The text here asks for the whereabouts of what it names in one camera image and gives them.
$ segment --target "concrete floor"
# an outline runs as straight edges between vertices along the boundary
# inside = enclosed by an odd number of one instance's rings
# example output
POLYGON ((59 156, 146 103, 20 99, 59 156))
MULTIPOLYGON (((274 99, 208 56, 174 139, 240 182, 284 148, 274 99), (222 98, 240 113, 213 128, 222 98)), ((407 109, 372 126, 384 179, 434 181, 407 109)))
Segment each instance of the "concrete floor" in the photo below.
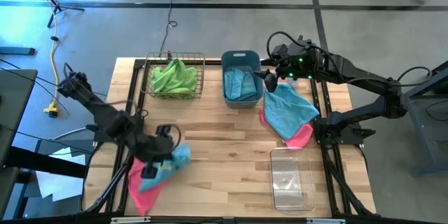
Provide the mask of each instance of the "concrete floor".
MULTIPOLYGON (((105 2, 168 3, 169 0, 67 0, 105 2)), ((325 5, 416 6, 415 0, 319 0, 325 5)), ((174 0, 174 3, 220 4, 312 4, 312 0, 174 0)), ((428 5, 448 6, 448 0, 428 5)), ((64 11, 58 15, 56 52, 59 72, 64 62, 87 74, 97 92, 107 92, 117 57, 144 57, 158 51, 165 32, 166 8, 87 8, 85 12, 64 11)), ((53 81, 50 67, 48 8, 0 6, 0 44, 31 46, 35 56, 2 55, 22 68, 38 69, 40 77, 53 81)), ((356 66, 383 76, 397 78, 404 70, 424 65, 436 67, 447 60, 448 13, 437 11, 336 11, 323 10, 328 47, 349 58, 356 66)), ((265 57, 265 42, 275 31, 299 34, 319 43, 313 10, 264 10, 226 8, 175 8, 165 45, 171 51, 200 51, 220 57, 227 50, 254 50, 265 57)), ((278 44, 282 38, 274 40, 278 44)), ((423 72, 411 73, 412 82, 423 72)), ((353 106, 372 102, 376 95, 350 87, 353 106)), ((20 130, 40 137, 54 137, 83 127, 92 116, 76 102, 61 98, 70 116, 51 119, 42 110, 51 97, 35 87, 20 130)), ((365 142, 370 182, 377 212, 383 216, 412 220, 448 222, 448 174, 413 177, 409 170, 425 164, 426 157, 408 117, 378 118, 363 123, 377 133, 365 142)), ((33 150, 35 141, 17 135, 14 145, 33 150)), ((29 217, 38 211, 29 207, 29 217)), ((52 210, 52 215, 66 213, 52 210)))

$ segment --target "pink towel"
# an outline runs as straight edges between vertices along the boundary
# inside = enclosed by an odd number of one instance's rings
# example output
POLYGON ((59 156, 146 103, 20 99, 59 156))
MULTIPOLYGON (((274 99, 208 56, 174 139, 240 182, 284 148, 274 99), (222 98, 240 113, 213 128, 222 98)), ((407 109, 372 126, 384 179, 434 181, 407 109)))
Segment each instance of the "pink towel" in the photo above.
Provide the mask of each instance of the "pink towel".
POLYGON ((140 173, 145 165, 146 164, 142 161, 134 158, 134 164, 129 171, 129 185, 127 187, 140 216, 145 216, 149 212, 149 210, 153 208, 154 203, 162 189, 162 186, 164 185, 162 183, 151 190, 146 190, 142 193, 139 192, 139 187, 142 180, 140 173))
MULTIPOLYGON (((265 108, 261 108, 260 119, 264 125, 270 126, 265 118, 265 108)), ((312 134, 313 134, 313 127, 311 127, 311 123, 308 122, 307 124, 301 126, 301 128, 299 129, 299 131, 297 131, 297 134, 293 136, 293 138, 289 140, 283 140, 283 142, 285 142, 287 147, 290 148, 291 147, 303 148, 308 144, 312 134)))

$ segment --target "blue cloth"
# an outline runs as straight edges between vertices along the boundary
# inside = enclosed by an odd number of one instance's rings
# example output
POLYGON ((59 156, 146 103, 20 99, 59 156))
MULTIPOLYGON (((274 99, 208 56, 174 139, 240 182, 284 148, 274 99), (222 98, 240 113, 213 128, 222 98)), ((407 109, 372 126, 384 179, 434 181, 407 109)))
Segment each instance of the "blue cloth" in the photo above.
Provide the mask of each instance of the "blue cloth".
POLYGON ((257 93, 252 74, 236 67, 224 73, 224 94, 229 101, 242 101, 257 93))
POLYGON ((190 164, 191 154, 189 146, 179 145, 172 155, 174 158, 172 161, 165 160, 163 164, 159 162, 153 164, 154 167, 158 168, 157 174, 155 178, 142 179, 139 187, 140 193, 160 185, 161 182, 171 178, 178 170, 190 164))
POLYGON ((314 105, 298 96, 290 85, 280 84, 274 92, 265 92, 266 121, 282 139, 294 137, 302 125, 318 114, 314 105))

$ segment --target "green cloth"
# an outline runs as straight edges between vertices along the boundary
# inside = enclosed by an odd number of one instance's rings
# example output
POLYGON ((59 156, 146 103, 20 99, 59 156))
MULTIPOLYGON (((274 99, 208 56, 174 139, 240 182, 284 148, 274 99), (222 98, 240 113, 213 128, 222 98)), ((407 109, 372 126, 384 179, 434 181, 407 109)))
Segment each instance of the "green cloth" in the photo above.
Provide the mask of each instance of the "green cloth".
POLYGON ((152 92, 173 93, 167 97, 179 97, 179 93, 196 92, 197 70, 194 67, 186 68, 179 59, 173 59, 168 66, 155 67, 152 76, 149 78, 152 92))

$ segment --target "wooden table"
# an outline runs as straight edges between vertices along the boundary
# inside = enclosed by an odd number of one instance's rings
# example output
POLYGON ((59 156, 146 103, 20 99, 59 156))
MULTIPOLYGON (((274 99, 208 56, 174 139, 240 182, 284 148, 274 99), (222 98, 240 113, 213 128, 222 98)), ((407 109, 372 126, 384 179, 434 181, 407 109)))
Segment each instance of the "wooden table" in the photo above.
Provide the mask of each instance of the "wooden table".
MULTIPOLYGON (((135 58, 118 58, 108 92, 108 102, 126 100, 135 58)), ((153 134, 157 125, 176 123, 182 129, 183 143, 191 146, 192 162, 177 173, 162 189, 150 211, 152 216, 250 216, 294 217, 274 210, 270 184, 270 151, 284 146, 270 127, 260 123, 263 101, 255 108, 234 110, 222 97, 221 67, 206 66, 201 99, 177 100, 145 97, 149 111, 145 133, 153 134)), ((137 95, 143 71, 137 81, 137 95)), ((328 84, 335 111, 351 109, 346 85, 328 84)), ((308 80, 300 80, 298 94, 312 102, 308 80)), ((369 178, 361 152, 353 146, 340 146, 346 181, 364 203, 375 212, 369 178)), ((312 139, 306 149, 316 195, 316 209, 303 216, 329 217, 327 186, 321 150, 312 139)), ((90 206, 109 182, 116 146, 104 144, 95 154, 85 184, 84 208, 90 206)), ((342 209, 340 189, 336 186, 338 206, 342 209)), ((118 203, 121 186, 117 188, 118 203)), ((132 198, 126 215, 138 215, 132 198)))

